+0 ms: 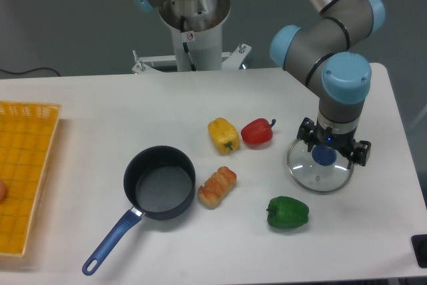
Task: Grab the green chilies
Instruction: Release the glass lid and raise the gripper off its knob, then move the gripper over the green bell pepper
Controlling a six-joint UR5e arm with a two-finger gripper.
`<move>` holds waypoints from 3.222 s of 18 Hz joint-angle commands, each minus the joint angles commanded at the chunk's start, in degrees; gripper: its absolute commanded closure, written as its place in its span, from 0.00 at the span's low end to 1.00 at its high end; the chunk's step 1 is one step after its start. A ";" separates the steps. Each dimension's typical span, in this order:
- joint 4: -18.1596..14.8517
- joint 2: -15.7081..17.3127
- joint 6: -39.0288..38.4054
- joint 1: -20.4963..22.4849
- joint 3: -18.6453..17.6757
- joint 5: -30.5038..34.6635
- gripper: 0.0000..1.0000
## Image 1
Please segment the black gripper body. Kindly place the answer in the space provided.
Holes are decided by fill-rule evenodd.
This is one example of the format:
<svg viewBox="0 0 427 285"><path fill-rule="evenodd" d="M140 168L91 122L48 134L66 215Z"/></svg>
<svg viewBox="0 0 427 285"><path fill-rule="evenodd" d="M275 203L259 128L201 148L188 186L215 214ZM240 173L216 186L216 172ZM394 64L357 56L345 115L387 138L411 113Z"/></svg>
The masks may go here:
<svg viewBox="0 0 427 285"><path fill-rule="evenodd" d="M356 128L348 133L333 133L332 129L322 128L318 123L310 130L309 139L306 142L308 151L311 152L314 146L324 145L340 152L342 155L350 155L354 149L354 134Z"/></svg>

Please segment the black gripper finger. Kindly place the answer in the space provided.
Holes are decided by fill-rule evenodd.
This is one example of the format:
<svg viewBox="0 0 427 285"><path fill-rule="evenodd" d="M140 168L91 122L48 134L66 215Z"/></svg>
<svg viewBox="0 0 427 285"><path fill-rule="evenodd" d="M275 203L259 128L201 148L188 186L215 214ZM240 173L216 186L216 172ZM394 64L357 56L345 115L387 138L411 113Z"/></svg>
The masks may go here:
<svg viewBox="0 0 427 285"><path fill-rule="evenodd" d="M302 140L307 145L307 150L312 151L316 144L316 125L308 117L305 117L299 126L297 139Z"/></svg>
<svg viewBox="0 0 427 285"><path fill-rule="evenodd" d="M370 141L354 140L351 144L350 154L347 157L348 161L351 164L365 166L370 157L371 145Z"/></svg>

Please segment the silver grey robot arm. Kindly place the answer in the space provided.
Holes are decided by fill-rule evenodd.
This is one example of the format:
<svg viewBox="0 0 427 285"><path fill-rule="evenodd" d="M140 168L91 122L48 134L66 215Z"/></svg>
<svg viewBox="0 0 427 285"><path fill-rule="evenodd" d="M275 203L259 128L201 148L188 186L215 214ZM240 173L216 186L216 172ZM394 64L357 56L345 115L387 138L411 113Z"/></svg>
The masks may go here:
<svg viewBox="0 0 427 285"><path fill-rule="evenodd" d="M133 0L159 11L171 31L179 71L223 69L222 25L230 0ZM356 141L372 69L350 48L376 32L386 13L381 0L310 0L321 16L310 30L288 25L270 44L270 57L319 98L316 120L305 119L297 137L309 148L327 146L350 164L365 165L368 141Z"/></svg>

